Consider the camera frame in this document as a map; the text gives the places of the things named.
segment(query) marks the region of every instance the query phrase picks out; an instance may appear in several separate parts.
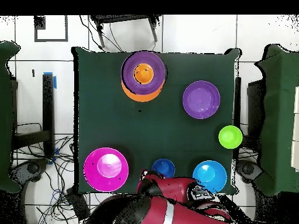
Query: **chair leg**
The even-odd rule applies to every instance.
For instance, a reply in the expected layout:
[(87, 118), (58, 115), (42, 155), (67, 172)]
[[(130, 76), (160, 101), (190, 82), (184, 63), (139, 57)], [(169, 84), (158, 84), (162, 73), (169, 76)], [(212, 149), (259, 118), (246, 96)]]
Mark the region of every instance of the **chair leg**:
[(100, 38), (100, 45), (102, 46), (102, 48), (104, 48), (105, 45), (104, 45), (104, 41), (103, 41), (103, 36), (100, 32), (98, 32), (98, 34), (99, 34), (99, 38)]
[(105, 45), (104, 45), (104, 40), (103, 40), (103, 36), (102, 36), (103, 27), (101, 26), (101, 23), (96, 22), (96, 29), (98, 31), (98, 35), (99, 35), (99, 38), (100, 38), (100, 45), (102, 46), (102, 48), (104, 48)]
[(149, 23), (150, 23), (149, 25), (151, 26), (152, 35), (153, 35), (153, 37), (154, 37), (154, 40), (155, 40), (155, 42), (157, 42), (158, 39), (157, 39), (156, 31), (155, 31), (156, 24), (152, 22), (151, 18), (148, 18), (148, 21), (149, 21)]

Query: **white floor tile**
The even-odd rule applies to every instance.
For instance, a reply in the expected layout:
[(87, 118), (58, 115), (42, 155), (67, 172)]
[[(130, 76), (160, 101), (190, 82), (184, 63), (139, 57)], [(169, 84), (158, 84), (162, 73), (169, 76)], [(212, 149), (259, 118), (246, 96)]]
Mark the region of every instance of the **white floor tile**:
[(15, 41), (14, 16), (0, 16), (0, 41)]
[[(57, 209), (55, 210), (55, 212), (57, 213), (57, 218), (59, 219), (52, 218), (50, 215), (49, 216), (42, 215), (36, 207), (38, 207), (45, 214), (49, 212), (48, 211), (49, 206), (26, 205), (25, 212), (26, 212), (27, 224), (67, 224), (65, 220), (60, 220), (64, 218)], [(63, 210), (62, 213), (67, 219), (75, 216), (75, 212), (73, 210)], [(78, 224), (78, 218), (68, 220), (68, 224)]]
[(235, 174), (235, 185), (239, 192), (233, 196), (233, 201), (238, 206), (255, 206), (255, 192), (251, 184), (245, 184), (241, 176)]
[(18, 124), (43, 122), (43, 74), (57, 78), (54, 89), (55, 133), (74, 131), (74, 65), (73, 62), (17, 61)]
[(91, 205), (99, 205), (106, 198), (109, 198), (115, 194), (113, 193), (90, 193), (91, 195)]
[[(99, 35), (95, 30), (96, 25), (91, 19), (90, 22), (91, 24), (89, 24), (89, 28), (92, 32), (92, 37), (94, 41), (100, 45)], [(128, 20), (125, 22), (111, 23), (111, 30), (115, 37), (115, 40), (123, 51), (151, 51), (154, 46), (154, 51), (162, 51), (162, 16), (159, 17), (159, 23), (157, 22), (157, 26), (155, 29), (158, 39), (156, 45), (148, 19)], [(103, 24), (103, 34), (113, 43), (115, 43), (115, 45), (117, 45), (111, 34), (109, 23)], [(89, 49), (91, 51), (97, 52), (102, 51), (92, 40), (92, 37), (91, 35), (89, 36)], [(105, 44), (104, 50), (108, 52), (119, 52), (119, 50), (107, 38), (103, 37), (103, 41)]]
[(298, 21), (293, 15), (238, 15), (237, 47), (240, 61), (259, 61), (268, 44), (281, 44), (291, 51), (299, 50)]
[[(241, 77), (241, 112), (240, 122), (248, 123), (248, 96), (247, 88), (249, 82), (258, 81), (263, 78), (259, 68), (254, 63), (239, 63), (239, 76)], [(247, 125), (241, 125), (244, 134), (247, 134)]]
[(248, 216), (251, 220), (255, 218), (255, 207), (240, 207), (241, 210)]
[[(37, 35), (52, 39), (61, 38), (65, 30), (61, 17), (46, 16), (46, 29), (39, 30)], [(82, 21), (87, 25), (87, 16), (82, 16)], [(16, 18), (16, 43), (21, 46), (16, 56), (17, 60), (73, 60), (71, 47), (79, 46), (88, 48), (88, 29), (81, 23), (79, 16), (68, 16), (68, 42), (47, 41), (34, 42), (34, 19), (33, 16), (18, 16)]]
[(165, 53), (223, 54), (235, 38), (236, 15), (164, 15)]
[[(66, 137), (65, 135), (55, 135), (55, 140), (61, 139)], [(60, 154), (64, 154), (64, 155), (71, 155), (71, 151), (69, 149), (69, 144), (73, 142), (72, 140), (69, 141), (64, 148), (62, 148), (60, 150)], [(57, 144), (55, 145), (56, 148), (60, 148), (61, 145), (63, 143), (62, 141), (57, 142)], [(28, 153), (28, 148), (22, 148), (22, 151)], [(37, 153), (38, 149), (32, 149), (33, 153)], [(23, 154), (18, 154), (18, 158), (34, 158), (34, 156), (28, 156), (28, 155), (23, 155)], [(57, 166), (57, 168), (60, 168), (60, 173), (62, 173), (63, 179), (64, 179), (64, 183), (65, 183), (65, 190), (64, 192), (66, 192), (67, 189), (69, 189), (70, 187), (72, 187), (74, 185), (74, 164), (71, 162), (64, 162), (62, 159), (57, 159), (56, 163), (59, 166), (62, 166), (62, 168), (60, 168), (59, 166)], [(52, 188), (57, 190), (58, 189), (58, 181), (59, 181), (59, 189), (61, 190), (62, 185), (61, 185), (61, 179), (58, 177), (58, 173), (57, 170), (55, 169), (55, 165), (54, 164), (48, 164), (47, 168), (46, 168), (46, 172), (48, 173), (48, 175), (51, 178), (51, 185)], [(50, 179), (48, 178), (48, 176), (43, 173), (41, 175), (41, 179), (36, 182), (30, 182), (25, 194), (25, 204), (50, 204), (55, 202), (55, 197), (53, 197), (53, 190), (51, 189), (50, 186)]]

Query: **orange bowl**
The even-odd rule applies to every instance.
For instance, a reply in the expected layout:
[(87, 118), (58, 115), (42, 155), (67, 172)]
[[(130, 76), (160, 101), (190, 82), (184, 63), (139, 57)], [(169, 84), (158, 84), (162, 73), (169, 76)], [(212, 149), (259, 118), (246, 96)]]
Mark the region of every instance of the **orange bowl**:
[(121, 82), (121, 86), (123, 87), (125, 94), (132, 100), (135, 100), (137, 102), (148, 102), (148, 101), (156, 98), (160, 94), (160, 92), (163, 88), (164, 82), (165, 82), (165, 80), (163, 80), (163, 82), (161, 83), (161, 86), (155, 92), (152, 92), (150, 94), (134, 94), (127, 89), (127, 87), (124, 85), (123, 81)]

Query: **bowl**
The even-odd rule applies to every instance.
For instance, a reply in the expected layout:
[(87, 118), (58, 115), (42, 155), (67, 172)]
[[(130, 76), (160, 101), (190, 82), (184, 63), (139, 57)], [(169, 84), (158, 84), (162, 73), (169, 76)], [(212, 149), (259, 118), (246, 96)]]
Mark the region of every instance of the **bowl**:
[(126, 158), (112, 148), (99, 148), (91, 152), (85, 160), (83, 170), (88, 184), (102, 192), (119, 189), (128, 178)]
[(164, 80), (164, 64), (159, 56), (152, 51), (132, 53), (121, 67), (121, 82), (135, 95), (155, 93)]
[(218, 135), (220, 144), (226, 149), (237, 148), (243, 140), (242, 131), (233, 125), (225, 126)]
[(209, 118), (218, 110), (220, 94), (215, 85), (204, 80), (190, 84), (183, 94), (184, 110), (193, 118)]
[(211, 193), (221, 191), (227, 182), (225, 168), (214, 160), (199, 163), (194, 169), (192, 177), (197, 180), (199, 185), (204, 186)]
[(152, 170), (163, 174), (165, 178), (172, 178), (175, 175), (175, 165), (168, 159), (156, 160)]

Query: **white stripe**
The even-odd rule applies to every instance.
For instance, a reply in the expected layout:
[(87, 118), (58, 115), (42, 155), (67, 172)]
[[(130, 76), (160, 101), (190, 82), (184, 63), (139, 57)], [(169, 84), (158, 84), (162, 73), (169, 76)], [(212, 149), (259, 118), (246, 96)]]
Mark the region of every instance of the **white stripe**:
[(166, 202), (167, 202), (167, 208), (166, 208), (166, 214), (165, 214), (163, 224), (172, 224), (173, 214), (175, 212), (175, 206), (173, 204), (171, 204), (170, 202), (168, 202), (167, 199), (166, 199)]

